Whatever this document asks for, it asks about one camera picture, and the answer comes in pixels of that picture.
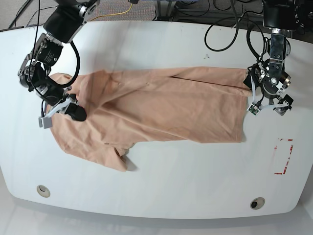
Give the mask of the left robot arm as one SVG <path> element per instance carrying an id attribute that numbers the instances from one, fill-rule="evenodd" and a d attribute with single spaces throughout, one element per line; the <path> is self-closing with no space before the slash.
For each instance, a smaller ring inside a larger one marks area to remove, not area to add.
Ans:
<path id="1" fill-rule="evenodd" d="M 292 108 L 293 99 L 284 94 L 291 84 L 291 77 L 285 72 L 285 59 L 291 52 L 287 33 L 296 30 L 296 3 L 294 0 L 264 0 L 263 26 L 271 30 L 271 37 L 265 38 L 260 54 L 252 47 L 249 27 L 246 39 L 257 63 L 247 69 L 244 84 L 252 91 L 253 101 L 247 111 L 254 116 L 265 108 L 275 110 L 283 116 Z"/>

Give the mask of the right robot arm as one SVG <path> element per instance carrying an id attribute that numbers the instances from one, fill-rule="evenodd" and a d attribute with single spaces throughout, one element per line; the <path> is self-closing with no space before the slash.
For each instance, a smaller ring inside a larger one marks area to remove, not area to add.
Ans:
<path id="1" fill-rule="evenodd" d="M 79 52 L 73 42 L 99 5 L 98 0 L 59 0 L 56 10 L 44 24 L 45 33 L 35 38 L 32 51 L 26 55 L 18 71 L 20 84 L 29 92 L 35 91 L 42 99 L 39 126 L 52 127 L 55 113 L 69 115 L 75 121 L 85 121 L 87 114 L 76 95 L 69 94 L 80 70 Z M 76 56 L 74 76 L 65 84 L 49 77 L 51 68 L 62 53 L 63 45 L 70 44 Z"/>

